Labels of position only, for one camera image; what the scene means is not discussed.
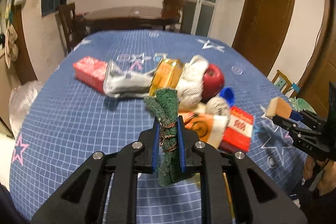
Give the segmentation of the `yellow sponge block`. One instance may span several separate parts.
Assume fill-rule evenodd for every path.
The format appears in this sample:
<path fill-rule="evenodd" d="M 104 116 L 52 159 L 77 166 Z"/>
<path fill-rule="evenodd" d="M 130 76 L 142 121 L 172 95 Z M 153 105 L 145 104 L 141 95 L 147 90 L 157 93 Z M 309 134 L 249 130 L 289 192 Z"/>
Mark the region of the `yellow sponge block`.
<path fill-rule="evenodd" d="M 274 116 L 280 116 L 289 119 L 292 107 L 281 97 L 276 97 L 270 100 L 265 116 L 272 119 Z"/>

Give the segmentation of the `red Double Happiness cigarette box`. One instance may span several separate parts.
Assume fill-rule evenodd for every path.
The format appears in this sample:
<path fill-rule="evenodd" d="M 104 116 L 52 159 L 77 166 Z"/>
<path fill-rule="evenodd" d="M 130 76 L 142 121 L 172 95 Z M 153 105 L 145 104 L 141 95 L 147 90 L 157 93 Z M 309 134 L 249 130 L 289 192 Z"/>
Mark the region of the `red Double Happiness cigarette box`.
<path fill-rule="evenodd" d="M 227 152 L 243 151 L 247 153 L 252 138 L 253 124 L 254 117 L 251 114 L 232 106 L 230 121 L 219 148 Z"/>

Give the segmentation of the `green scouring pad bundle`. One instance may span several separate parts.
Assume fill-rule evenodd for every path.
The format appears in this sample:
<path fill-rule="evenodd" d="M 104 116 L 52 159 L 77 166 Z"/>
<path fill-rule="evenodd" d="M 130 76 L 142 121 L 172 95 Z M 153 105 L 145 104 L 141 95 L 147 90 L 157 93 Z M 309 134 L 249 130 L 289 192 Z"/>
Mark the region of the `green scouring pad bundle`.
<path fill-rule="evenodd" d="M 146 108 L 160 124 L 159 146 L 163 151 L 158 174 L 160 186 L 165 187 L 192 178 L 193 173 L 183 173 L 180 167 L 177 137 L 177 91 L 172 88 L 157 89 L 155 95 L 145 97 L 144 102 Z"/>

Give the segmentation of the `blue plastic bottle cap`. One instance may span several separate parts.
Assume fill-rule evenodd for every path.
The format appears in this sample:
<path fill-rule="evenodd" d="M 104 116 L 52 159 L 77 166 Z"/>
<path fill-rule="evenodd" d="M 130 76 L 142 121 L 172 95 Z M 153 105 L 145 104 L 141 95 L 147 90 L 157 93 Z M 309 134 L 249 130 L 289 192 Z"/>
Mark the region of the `blue plastic bottle cap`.
<path fill-rule="evenodd" d="M 219 96 L 222 97 L 227 101 L 230 107 L 234 106 L 235 104 L 235 94 L 232 88 L 230 87 L 224 87 L 220 93 Z"/>

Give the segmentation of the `yellow snack wrapper with barcode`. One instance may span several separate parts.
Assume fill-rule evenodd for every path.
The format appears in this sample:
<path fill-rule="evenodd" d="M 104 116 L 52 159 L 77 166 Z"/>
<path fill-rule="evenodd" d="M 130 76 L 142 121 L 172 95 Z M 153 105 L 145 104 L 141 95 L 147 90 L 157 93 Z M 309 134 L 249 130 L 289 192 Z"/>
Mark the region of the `yellow snack wrapper with barcode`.
<path fill-rule="evenodd" d="M 154 96 L 157 89 L 175 89 L 182 74 L 184 64 L 180 59 L 163 58 L 154 72 L 149 95 Z"/>

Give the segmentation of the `red gold cigarette pack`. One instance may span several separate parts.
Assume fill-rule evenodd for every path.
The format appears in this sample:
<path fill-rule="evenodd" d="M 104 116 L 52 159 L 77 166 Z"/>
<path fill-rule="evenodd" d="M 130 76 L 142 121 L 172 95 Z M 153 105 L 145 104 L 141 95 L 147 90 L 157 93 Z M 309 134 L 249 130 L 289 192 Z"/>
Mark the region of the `red gold cigarette pack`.
<path fill-rule="evenodd" d="M 108 63 L 105 61 L 86 56 L 73 63 L 72 66 L 75 70 L 76 79 L 103 94 L 103 83 L 107 65 Z"/>

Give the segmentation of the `small yellow child chair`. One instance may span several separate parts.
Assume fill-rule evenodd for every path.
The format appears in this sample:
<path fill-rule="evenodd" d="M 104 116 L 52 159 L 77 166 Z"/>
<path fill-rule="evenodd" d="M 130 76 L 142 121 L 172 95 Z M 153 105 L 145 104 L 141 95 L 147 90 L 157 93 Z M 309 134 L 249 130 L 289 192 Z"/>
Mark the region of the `small yellow child chair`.
<path fill-rule="evenodd" d="M 277 70 L 275 76 L 272 79 L 272 83 L 282 94 L 293 90 L 293 83 L 288 77 L 282 73 L 280 70 Z"/>

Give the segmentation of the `blue star patterned tablecloth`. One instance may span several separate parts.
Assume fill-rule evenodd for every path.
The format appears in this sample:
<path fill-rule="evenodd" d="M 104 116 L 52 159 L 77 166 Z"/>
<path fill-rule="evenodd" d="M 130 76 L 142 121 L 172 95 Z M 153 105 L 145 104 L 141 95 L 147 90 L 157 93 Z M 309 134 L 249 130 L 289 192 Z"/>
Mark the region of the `blue star patterned tablecloth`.
<path fill-rule="evenodd" d="M 27 113 L 15 144 L 10 194 L 31 219 L 43 202 L 92 153 L 110 154 L 153 125 L 141 99 L 113 99 L 75 79 L 73 64 L 90 56 L 124 71 L 148 72 L 162 57 L 187 63 L 201 55 L 217 65 L 235 106 L 254 118 L 248 156 L 286 193 L 302 177 L 306 155 L 288 133 L 265 117 L 280 91 L 230 46 L 201 36 L 164 31 L 103 31 L 86 37 L 52 73 Z"/>

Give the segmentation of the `red apple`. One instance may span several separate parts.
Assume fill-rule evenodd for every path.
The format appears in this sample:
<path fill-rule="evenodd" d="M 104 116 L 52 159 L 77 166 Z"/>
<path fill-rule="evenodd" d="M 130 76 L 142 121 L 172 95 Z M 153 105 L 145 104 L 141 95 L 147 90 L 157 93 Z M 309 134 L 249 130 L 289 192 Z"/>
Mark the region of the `red apple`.
<path fill-rule="evenodd" d="M 203 75 L 202 100 L 208 101 L 224 88 L 224 74 L 215 64 L 209 64 Z"/>

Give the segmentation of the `white silver foil wrapper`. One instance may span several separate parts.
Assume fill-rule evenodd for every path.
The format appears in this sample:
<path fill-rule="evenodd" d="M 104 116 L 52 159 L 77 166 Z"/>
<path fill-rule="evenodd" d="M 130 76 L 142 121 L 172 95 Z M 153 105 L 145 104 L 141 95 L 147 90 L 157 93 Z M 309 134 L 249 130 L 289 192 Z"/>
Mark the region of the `white silver foil wrapper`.
<path fill-rule="evenodd" d="M 122 71 L 112 60 L 106 67 L 103 92 L 114 99 L 145 98 L 149 95 L 155 69 L 146 73 Z"/>

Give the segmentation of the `brown wooden door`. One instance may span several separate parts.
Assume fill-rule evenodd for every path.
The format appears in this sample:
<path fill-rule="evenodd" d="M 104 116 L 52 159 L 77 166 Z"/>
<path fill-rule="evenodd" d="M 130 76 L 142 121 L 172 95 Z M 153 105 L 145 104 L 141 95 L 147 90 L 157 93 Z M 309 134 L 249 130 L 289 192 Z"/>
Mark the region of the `brown wooden door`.
<path fill-rule="evenodd" d="M 288 32 L 295 0 L 245 0 L 233 48 L 267 76 Z"/>

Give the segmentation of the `right wooden chair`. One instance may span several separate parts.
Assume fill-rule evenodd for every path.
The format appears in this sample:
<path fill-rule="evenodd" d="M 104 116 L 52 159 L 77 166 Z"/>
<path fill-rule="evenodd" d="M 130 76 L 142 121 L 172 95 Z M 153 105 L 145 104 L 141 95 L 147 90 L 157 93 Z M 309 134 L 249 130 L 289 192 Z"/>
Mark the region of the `right wooden chair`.
<path fill-rule="evenodd" d="M 162 17 L 172 21 L 172 24 L 169 24 L 170 32 L 175 32 L 186 3 L 187 0 L 163 0 Z"/>

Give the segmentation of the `wooden chair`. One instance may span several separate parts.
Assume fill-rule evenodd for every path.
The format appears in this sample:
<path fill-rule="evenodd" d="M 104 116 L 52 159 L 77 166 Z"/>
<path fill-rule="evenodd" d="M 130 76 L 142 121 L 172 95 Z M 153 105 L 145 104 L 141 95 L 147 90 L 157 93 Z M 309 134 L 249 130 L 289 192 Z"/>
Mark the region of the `wooden chair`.
<path fill-rule="evenodd" d="M 75 3 L 58 6 L 68 53 L 87 35 L 83 14 L 76 14 Z"/>
<path fill-rule="evenodd" d="M 186 3 L 187 0 L 163 0 L 162 17 L 172 21 L 172 24 L 169 24 L 170 32 L 175 32 Z"/>

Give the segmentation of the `dark wooden dining table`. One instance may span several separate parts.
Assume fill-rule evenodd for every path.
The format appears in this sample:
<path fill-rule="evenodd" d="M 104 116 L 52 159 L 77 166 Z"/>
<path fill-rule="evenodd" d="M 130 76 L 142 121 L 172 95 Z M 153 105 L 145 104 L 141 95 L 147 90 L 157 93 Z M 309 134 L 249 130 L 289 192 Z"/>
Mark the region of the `dark wooden dining table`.
<path fill-rule="evenodd" d="M 141 30 L 179 23 L 177 15 L 168 14 L 160 7 L 122 6 L 92 11 L 84 15 L 91 32 L 115 30 Z"/>

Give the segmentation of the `left wooden chair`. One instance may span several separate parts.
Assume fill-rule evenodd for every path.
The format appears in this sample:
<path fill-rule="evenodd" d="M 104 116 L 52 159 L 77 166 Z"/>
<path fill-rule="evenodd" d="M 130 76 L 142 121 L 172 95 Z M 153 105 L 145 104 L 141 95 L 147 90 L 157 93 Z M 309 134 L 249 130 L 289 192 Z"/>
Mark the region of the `left wooden chair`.
<path fill-rule="evenodd" d="M 87 35 L 83 14 L 76 14 L 75 3 L 58 6 L 68 53 Z"/>

